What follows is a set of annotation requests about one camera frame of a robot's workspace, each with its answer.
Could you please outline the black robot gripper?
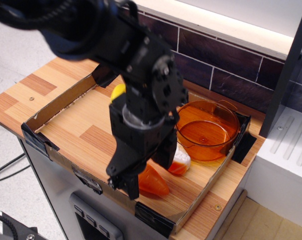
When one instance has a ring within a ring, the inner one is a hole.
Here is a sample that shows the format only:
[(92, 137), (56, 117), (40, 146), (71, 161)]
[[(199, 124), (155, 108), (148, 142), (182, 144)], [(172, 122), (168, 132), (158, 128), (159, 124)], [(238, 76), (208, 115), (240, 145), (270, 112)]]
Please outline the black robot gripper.
[(149, 159), (168, 170), (175, 156), (177, 136), (175, 124), (177, 112), (163, 118), (159, 127), (141, 130), (124, 122), (123, 110), (126, 94), (116, 98), (109, 106), (112, 134), (116, 150), (106, 168), (108, 184), (113, 189), (122, 189), (130, 198), (139, 197), (138, 174)]

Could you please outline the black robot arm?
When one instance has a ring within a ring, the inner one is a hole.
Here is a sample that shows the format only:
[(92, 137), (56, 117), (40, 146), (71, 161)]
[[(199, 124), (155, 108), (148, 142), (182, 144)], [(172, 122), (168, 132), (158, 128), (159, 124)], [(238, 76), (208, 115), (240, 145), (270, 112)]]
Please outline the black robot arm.
[(40, 31), (60, 58), (97, 62), (93, 77), (103, 88), (123, 78), (126, 91), (109, 106), (116, 150), (106, 172), (113, 189), (136, 199), (149, 159), (170, 168), (177, 108), (188, 93), (170, 45), (139, 23), (133, 1), (0, 0), (0, 22)]

